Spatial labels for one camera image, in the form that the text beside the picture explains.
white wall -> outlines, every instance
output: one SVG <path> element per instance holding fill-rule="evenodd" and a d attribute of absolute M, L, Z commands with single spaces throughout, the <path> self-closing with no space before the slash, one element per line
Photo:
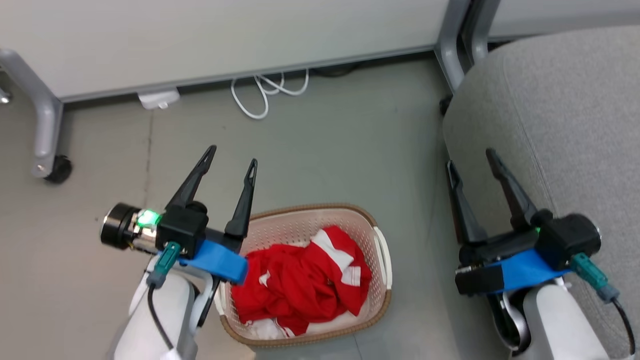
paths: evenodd
<path fill-rule="evenodd" d="M 3 0 L 58 97 L 433 45 L 447 0 Z"/>
<path fill-rule="evenodd" d="M 490 37 L 640 24 L 640 0 L 502 0 Z"/>

chair wheel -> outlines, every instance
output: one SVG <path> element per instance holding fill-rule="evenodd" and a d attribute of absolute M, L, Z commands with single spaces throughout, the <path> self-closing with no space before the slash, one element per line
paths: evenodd
<path fill-rule="evenodd" d="M 449 109 L 451 99 L 453 99 L 453 95 L 447 95 L 442 100 L 440 100 L 440 114 L 442 114 L 442 116 L 447 113 L 447 109 Z"/>
<path fill-rule="evenodd" d="M 8 104 L 9 102 L 11 102 L 11 94 L 0 89 L 0 104 Z"/>
<path fill-rule="evenodd" d="M 53 160 L 53 169 L 51 173 L 44 179 L 52 184 L 61 184 L 69 178 L 71 170 L 74 166 L 71 164 L 71 160 L 64 155 L 56 155 Z"/>

brown basket rim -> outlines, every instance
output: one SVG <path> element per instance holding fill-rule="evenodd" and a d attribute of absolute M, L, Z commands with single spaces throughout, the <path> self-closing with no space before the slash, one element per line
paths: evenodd
<path fill-rule="evenodd" d="M 257 213 L 251 216 L 250 220 L 258 220 L 261 218 L 272 217 L 274 215 L 281 215 L 286 213 L 294 213 L 297 211 L 308 211 L 308 210 L 322 210 L 322 209 L 347 209 L 351 211 L 355 211 L 361 214 L 363 217 L 369 221 L 371 226 L 378 226 L 376 219 L 374 219 L 371 214 L 360 206 L 347 204 L 345 202 L 333 202 L 328 204 L 311 204 L 311 205 L 300 205 L 300 206 L 290 206 L 288 208 L 275 209 L 264 211 L 262 213 Z"/>
<path fill-rule="evenodd" d="M 358 325 L 354 325 L 342 330 L 326 332 L 324 334 L 298 336 L 296 338 L 291 338 L 291 339 L 277 339 L 277 340 L 248 339 L 242 335 L 239 335 L 237 332 L 233 330 L 233 328 L 231 328 L 231 325 L 229 325 L 229 320 L 227 320 L 226 315 L 220 315 L 220 322 L 222 323 L 222 327 L 225 328 L 225 331 L 227 332 L 227 334 L 229 334 L 234 340 L 250 347 L 286 347 L 291 345 L 306 345 L 311 343 L 317 343 L 318 341 L 337 338 L 343 335 L 353 334 L 354 332 L 358 332 L 368 327 L 371 327 L 375 323 L 377 323 L 382 318 L 382 316 L 387 312 L 387 309 L 390 303 L 391 303 L 391 290 L 387 290 L 385 293 L 385 300 L 383 301 L 382 306 L 380 307 L 380 310 L 368 322 L 360 323 Z"/>
<path fill-rule="evenodd" d="M 371 227 L 377 227 L 378 223 L 375 219 L 369 214 L 365 209 L 360 206 L 346 204 L 346 203 L 329 203 L 329 204 L 313 204 L 313 205 L 302 205 L 302 206 L 291 206 L 288 208 L 276 209 L 265 211 L 262 213 L 257 213 L 251 216 L 251 220 L 258 220 L 261 218 L 271 217 L 274 215 L 281 215 L 285 213 L 294 213 L 297 211 L 307 211 L 307 210 L 322 210 L 322 209 L 347 209 L 351 211 L 355 211 L 361 214 L 367 221 L 371 224 Z M 310 336 L 298 336 L 296 338 L 291 339 L 278 339 L 278 340 L 253 340 L 245 338 L 244 336 L 238 334 L 231 325 L 229 324 L 229 320 L 226 315 L 220 315 L 220 322 L 222 323 L 222 327 L 225 329 L 227 334 L 231 336 L 234 340 L 239 343 L 248 345 L 250 347 L 285 347 L 291 345 L 304 345 L 317 343 L 318 341 L 328 340 L 332 338 L 336 338 L 338 336 L 353 334 L 354 332 L 358 332 L 364 330 L 370 326 L 373 326 L 377 323 L 380 318 L 387 312 L 387 308 L 391 303 L 391 290 L 387 290 L 385 292 L 385 300 L 382 302 L 382 306 L 378 313 L 375 314 L 369 321 L 360 323 L 358 325 L 353 325 L 346 329 L 335 330 L 326 332 L 324 334 L 315 334 Z"/>

pink basket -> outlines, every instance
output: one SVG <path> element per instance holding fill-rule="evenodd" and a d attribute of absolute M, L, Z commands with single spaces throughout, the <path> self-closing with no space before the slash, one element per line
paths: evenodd
<path fill-rule="evenodd" d="M 277 243 L 309 243 L 318 230 L 337 225 L 356 241 L 371 269 L 367 301 L 360 315 L 348 323 L 329 325 L 314 334 L 281 340 L 260 340 L 243 325 L 236 313 L 231 286 L 221 283 L 215 294 L 216 309 L 225 330 L 235 340 L 249 346 L 281 347 L 313 343 L 335 338 L 372 326 L 385 314 L 391 301 L 392 270 L 387 242 L 373 217 L 363 209 L 348 204 L 323 204 L 268 211 L 252 216 L 249 235 L 240 255 L 266 249 Z"/>

white power cord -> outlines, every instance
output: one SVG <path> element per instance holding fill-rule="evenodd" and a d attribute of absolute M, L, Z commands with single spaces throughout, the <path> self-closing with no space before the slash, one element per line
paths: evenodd
<path fill-rule="evenodd" d="M 261 120 L 267 117 L 267 114 L 269 113 L 269 100 L 267 100 L 267 95 L 276 95 L 280 92 L 283 92 L 287 95 L 290 96 L 299 96 L 302 95 L 302 93 L 305 92 L 305 90 L 307 89 L 307 86 L 309 85 L 309 69 L 305 69 L 305 83 L 304 85 L 302 85 L 302 87 L 299 90 L 293 91 L 293 90 L 289 90 L 284 88 L 284 73 L 281 72 L 280 73 L 280 84 L 276 84 L 273 81 L 269 80 L 268 78 L 264 77 L 263 75 L 254 75 L 253 76 L 253 80 L 255 81 L 255 84 L 258 85 L 258 89 L 260 90 L 260 93 L 262 94 L 262 100 L 264 101 L 264 111 L 261 114 L 253 114 L 250 113 L 240 102 L 240 100 L 238 99 L 238 96 L 236 95 L 236 78 L 234 78 L 231 81 L 231 95 L 234 96 L 234 99 L 236 100 L 236 104 L 238 104 L 238 106 L 240 107 L 240 110 L 243 111 L 244 114 L 246 114 L 246 116 L 250 117 L 251 119 L 255 119 L 255 120 Z M 267 90 L 262 86 L 262 82 L 265 82 L 267 84 L 269 84 L 270 86 L 273 87 L 273 90 Z"/>

